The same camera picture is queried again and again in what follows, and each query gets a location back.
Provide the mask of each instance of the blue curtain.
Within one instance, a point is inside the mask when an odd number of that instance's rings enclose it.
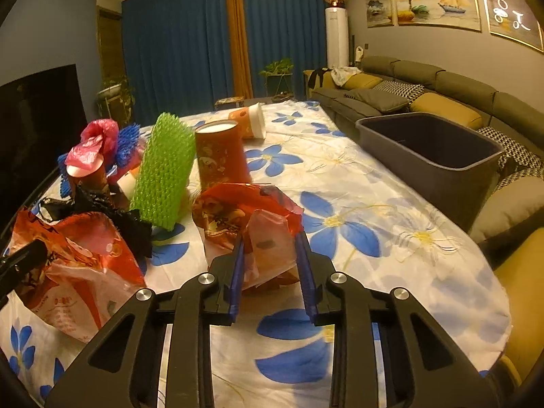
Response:
[[[258,73],[272,61],[291,58],[293,89],[304,99],[303,71],[326,66],[323,0],[244,0],[251,81],[255,97],[264,97]]]
[[[233,95],[226,0],[125,0],[122,32],[139,124],[213,110]]]

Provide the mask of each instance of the floral tablecloth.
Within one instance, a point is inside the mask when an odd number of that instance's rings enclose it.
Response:
[[[263,111],[267,138],[246,143],[252,178],[277,185],[305,208],[312,249],[368,288],[410,290],[474,366],[489,369],[510,333],[509,303],[475,243],[343,136],[317,103],[286,102]],[[183,121],[198,126],[227,115]],[[143,136],[150,131],[143,129]],[[58,196],[58,189],[57,183],[48,196]],[[196,164],[189,189],[199,189]],[[141,268],[156,292],[176,289],[206,270],[190,216],[154,239],[153,258]],[[328,407],[333,341],[332,327],[310,324],[299,285],[244,296],[237,322],[211,330],[216,407]],[[83,347],[38,319],[15,294],[0,312],[0,346],[41,403]],[[159,406],[168,349],[167,341]]]

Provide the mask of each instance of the gray plastic bin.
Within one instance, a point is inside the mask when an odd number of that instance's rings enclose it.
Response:
[[[468,232],[488,193],[503,148],[432,114],[359,119],[359,145]]]

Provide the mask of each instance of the air conditioner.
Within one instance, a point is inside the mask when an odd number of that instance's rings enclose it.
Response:
[[[345,67],[349,61],[349,33],[347,10],[342,7],[325,9],[327,30],[327,66]]]

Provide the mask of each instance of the black screen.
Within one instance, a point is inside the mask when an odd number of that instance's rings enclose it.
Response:
[[[86,124],[75,65],[0,87],[0,231]]]

